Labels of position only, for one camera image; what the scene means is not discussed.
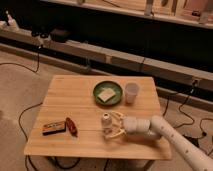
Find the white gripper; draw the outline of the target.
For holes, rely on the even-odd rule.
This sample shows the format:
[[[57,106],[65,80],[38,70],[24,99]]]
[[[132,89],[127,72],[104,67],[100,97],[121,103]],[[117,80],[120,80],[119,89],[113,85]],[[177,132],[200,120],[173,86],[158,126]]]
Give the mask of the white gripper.
[[[123,128],[128,134],[134,133],[146,133],[149,131],[150,121],[146,119],[139,119],[136,117],[125,117],[120,112],[111,112],[111,116],[115,118],[117,121],[123,121]],[[123,134],[125,131],[123,129],[119,129],[116,133],[113,133],[112,130],[109,132],[104,132],[105,139],[113,139],[117,138]]]

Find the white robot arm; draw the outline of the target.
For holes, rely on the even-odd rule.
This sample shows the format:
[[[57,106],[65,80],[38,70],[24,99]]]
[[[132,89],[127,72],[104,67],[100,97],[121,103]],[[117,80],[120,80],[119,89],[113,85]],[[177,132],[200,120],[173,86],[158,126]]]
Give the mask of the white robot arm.
[[[213,171],[213,159],[177,132],[162,116],[150,119],[126,116],[120,112],[105,112],[101,117],[105,139],[121,135],[136,135],[148,140],[166,138],[195,171]]]

